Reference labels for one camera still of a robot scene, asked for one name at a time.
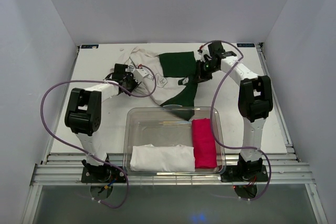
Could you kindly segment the white and green t-shirt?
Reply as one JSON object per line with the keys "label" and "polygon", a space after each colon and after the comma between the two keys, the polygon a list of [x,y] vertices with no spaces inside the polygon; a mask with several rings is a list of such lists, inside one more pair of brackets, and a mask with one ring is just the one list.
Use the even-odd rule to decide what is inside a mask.
{"label": "white and green t-shirt", "polygon": [[161,107],[194,107],[198,84],[195,83],[196,59],[192,51],[157,54],[135,47],[124,52],[117,63],[151,69],[135,93],[145,95],[153,89],[151,99]]}

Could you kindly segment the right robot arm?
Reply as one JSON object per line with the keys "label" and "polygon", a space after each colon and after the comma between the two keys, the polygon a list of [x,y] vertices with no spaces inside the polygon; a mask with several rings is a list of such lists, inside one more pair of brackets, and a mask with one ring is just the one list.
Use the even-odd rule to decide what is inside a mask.
{"label": "right robot arm", "polygon": [[238,148],[238,163],[229,169],[228,175],[250,180],[263,170],[263,129],[273,110],[271,79],[247,68],[242,62],[244,54],[237,46],[234,51],[227,51],[224,44],[223,40],[213,40],[199,47],[201,58],[196,62],[196,82],[208,81],[213,73],[222,71],[224,80],[231,78],[238,85],[238,110],[244,121],[243,144]]}

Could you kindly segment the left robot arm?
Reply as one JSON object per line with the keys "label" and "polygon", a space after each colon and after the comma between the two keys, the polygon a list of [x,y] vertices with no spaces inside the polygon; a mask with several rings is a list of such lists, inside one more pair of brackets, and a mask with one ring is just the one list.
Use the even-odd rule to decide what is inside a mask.
{"label": "left robot arm", "polygon": [[102,103],[122,92],[131,93],[139,85],[133,72],[133,66],[117,63],[103,83],[85,89],[73,88],[70,93],[65,125],[76,135],[82,149],[87,152],[86,159],[82,160],[85,174],[100,182],[107,181],[112,171],[111,166],[97,161],[109,161],[103,142],[97,135],[102,119]]}

